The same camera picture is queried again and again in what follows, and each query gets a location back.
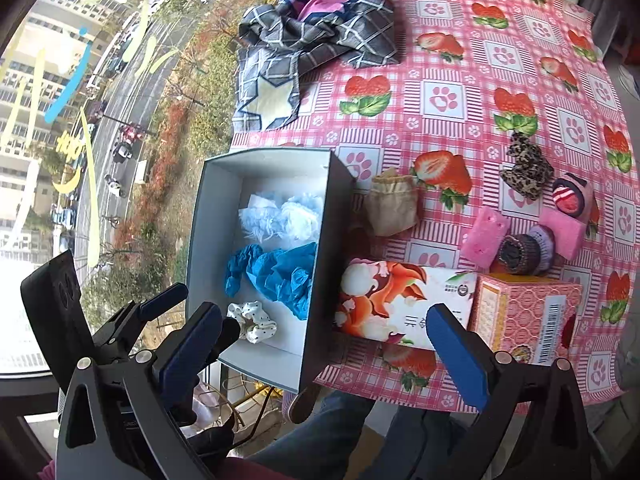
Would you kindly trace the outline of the dark beaded rolled sock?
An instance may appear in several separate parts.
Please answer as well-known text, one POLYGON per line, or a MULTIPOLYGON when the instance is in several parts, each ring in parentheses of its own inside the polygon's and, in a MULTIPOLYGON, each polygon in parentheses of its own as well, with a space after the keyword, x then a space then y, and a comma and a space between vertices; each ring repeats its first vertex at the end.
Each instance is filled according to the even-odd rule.
POLYGON ((527 234, 508 234, 498 248, 498 260, 506 272, 533 275, 541 262, 540 246, 527 234))

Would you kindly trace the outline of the leopard print scrunchie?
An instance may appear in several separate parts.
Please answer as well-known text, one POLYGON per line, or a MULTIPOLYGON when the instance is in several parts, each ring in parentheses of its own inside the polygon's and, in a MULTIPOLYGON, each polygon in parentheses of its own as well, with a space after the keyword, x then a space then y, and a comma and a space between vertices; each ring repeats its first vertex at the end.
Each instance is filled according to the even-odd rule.
POLYGON ((506 154, 514 159, 514 164, 500 170, 503 182, 521 196, 538 200, 542 189, 554 176, 554 169, 540 147, 523 133, 514 132, 506 154))

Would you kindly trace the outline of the fluffy light blue scrunchie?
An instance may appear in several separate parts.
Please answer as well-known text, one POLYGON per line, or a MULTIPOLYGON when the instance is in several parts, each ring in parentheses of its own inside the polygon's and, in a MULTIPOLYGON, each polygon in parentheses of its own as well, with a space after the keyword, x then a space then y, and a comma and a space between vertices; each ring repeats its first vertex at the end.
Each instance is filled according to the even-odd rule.
POLYGON ((278 202, 252 194, 238 216, 245 236, 256 242, 277 237, 285 242, 307 243, 319 239, 323 206, 323 195, 303 193, 278 202))

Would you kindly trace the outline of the pink navy striped sock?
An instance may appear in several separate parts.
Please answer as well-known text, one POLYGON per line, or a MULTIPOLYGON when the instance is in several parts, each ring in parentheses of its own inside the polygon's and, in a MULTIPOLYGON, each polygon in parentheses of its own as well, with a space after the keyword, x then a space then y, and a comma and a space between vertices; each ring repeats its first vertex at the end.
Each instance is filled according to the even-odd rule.
POLYGON ((589 181, 564 172, 552 183, 552 200, 563 214, 587 223, 593 205, 593 188, 589 181))

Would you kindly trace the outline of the pink patterned carton box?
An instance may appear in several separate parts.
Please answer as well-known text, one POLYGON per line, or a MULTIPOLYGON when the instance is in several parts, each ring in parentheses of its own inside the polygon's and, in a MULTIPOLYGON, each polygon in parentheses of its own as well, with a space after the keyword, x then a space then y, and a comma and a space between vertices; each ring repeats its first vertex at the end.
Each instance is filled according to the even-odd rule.
POLYGON ((568 356, 581 303, 578 283, 482 274, 468 329, 492 351, 508 352, 525 364, 549 365, 568 356))

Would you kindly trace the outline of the pink foam sponge with holes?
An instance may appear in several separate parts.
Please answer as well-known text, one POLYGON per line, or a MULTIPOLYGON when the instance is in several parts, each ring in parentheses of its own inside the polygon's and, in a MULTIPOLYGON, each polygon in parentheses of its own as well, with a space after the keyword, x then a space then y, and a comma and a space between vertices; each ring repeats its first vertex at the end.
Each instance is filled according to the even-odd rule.
POLYGON ((462 257, 481 269, 488 269, 497 257, 510 226, 509 218, 495 209, 483 206, 461 244, 462 257))

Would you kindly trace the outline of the blue fabric scrunchie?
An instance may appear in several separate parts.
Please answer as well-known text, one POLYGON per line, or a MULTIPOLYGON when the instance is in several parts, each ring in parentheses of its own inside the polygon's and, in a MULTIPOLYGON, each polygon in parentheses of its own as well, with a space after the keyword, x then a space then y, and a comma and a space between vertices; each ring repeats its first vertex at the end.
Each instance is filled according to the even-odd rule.
POLYGON ((224 292, 228 297, 233 297, 240 290, 245 271, 263 252, 262 246, 249 244, 229 258, 224 270, 224 292))
POLYGON ((284 304, 299 321, 306 321, 317 244, 262 250, 245 271, 254 289, 270 301, 284 304))

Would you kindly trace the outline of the white polka dot scrunchie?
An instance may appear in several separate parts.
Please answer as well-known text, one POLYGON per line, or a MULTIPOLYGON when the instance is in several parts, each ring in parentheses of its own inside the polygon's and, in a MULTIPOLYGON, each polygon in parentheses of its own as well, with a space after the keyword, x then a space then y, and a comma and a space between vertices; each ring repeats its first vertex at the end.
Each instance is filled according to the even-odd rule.
POLYGON ((240 338, 250 344, 260 344, 273 337, 278 324, 262 307, 259 300, 244 304, 229 304, 228 318, 233 318, 240 326, 240 338))

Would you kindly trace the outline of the lavender knitted rolled sock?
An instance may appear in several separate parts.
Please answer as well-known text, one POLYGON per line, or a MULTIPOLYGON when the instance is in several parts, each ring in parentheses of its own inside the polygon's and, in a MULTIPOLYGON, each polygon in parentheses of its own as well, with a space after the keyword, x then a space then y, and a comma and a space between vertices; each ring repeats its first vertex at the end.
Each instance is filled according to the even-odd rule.
POLYGON ((554 260, 554 234, 546 226, 536 224, 533 226, 528 235, 533 237, 539 247, 540 257, 534 273, 536 275, 546 273, 553 264, 554 260))

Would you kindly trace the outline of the floral tissue pack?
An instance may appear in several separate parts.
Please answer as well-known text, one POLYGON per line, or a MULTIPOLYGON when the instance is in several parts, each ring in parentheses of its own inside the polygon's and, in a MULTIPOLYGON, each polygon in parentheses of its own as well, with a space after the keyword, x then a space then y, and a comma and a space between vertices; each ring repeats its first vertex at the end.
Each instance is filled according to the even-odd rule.
POLYGON ((428 309, 444 304, 468 324, 476 283, 467 270, 354 259, 341 278, 334 324, 350 336, 431 350, 428 309))

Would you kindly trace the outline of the navy plaid cloth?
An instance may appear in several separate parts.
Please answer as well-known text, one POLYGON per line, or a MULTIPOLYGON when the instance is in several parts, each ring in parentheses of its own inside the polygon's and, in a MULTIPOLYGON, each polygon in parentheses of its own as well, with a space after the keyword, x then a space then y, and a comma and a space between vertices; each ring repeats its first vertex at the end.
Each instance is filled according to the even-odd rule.
POLYGON ((234 133, 281 128, 298 116, 300 78, 341 58, 353 68, 399 62, 387 0, 278 0, 239 24, 234 133))

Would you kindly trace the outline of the pink strawberry tablecloth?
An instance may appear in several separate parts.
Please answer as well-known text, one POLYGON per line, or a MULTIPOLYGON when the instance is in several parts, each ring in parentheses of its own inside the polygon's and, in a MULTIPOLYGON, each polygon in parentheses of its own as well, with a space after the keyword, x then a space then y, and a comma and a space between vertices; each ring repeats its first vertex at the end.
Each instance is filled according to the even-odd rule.
POLYGON ((557 174, 592 187, 579 250, 557 256, 550 276, 582 286, 567 356, 584 401, 620 396, 616 361, 639 273, 639 179, 623 107, 594 50, 592 14, 567 0, 388 1, 399 64, 323 65, 300 82, 295 122, 237 134, 233 147, 332 148, 355 177, 356 202, 386 169, 417 174, 419 222, 371 240, 372 254, 469 270, 461 244, 483 208, 501 212, 515 233, 556 214, 550 190, 531 200, 501 179, 512 134, 526 134, 557 174))

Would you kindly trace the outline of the beige sock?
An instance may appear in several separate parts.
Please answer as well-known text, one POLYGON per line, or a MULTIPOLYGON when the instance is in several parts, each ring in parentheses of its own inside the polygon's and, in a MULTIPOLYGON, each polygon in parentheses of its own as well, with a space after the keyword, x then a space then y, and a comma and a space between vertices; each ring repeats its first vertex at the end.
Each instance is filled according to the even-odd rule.
POLYGON ((364 208, 373 233, 389 237, 411 229, 419 220, 419 192, 413 176, 390 168, 371 180, 364 208))

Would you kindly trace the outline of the white storage box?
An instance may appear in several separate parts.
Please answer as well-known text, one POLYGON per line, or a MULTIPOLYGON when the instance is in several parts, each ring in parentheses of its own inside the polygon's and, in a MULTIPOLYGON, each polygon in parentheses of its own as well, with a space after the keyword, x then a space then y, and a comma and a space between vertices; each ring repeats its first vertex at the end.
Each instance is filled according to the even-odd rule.
POLYGON ((291 392, 326 367, 353 187, 322 148, 252 148, 204 162, 186 310, 210 301, 266 316, 222 352, 224 364, 291 392))

